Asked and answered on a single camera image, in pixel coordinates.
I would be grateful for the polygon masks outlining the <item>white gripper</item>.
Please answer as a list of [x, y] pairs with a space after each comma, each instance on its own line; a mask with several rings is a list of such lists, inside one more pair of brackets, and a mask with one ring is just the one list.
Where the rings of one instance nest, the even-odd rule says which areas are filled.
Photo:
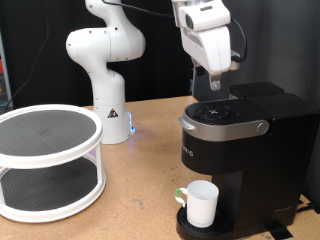
[[203, 76], [206, 70], [211, 74], [209, 84], [212, 91], [221, 88], [221, 73], [231, 66], [230, 34], [226, 26], [194, 32], [181, 31], [184, 50], [200, 66], [195, 68], [197, 76]]

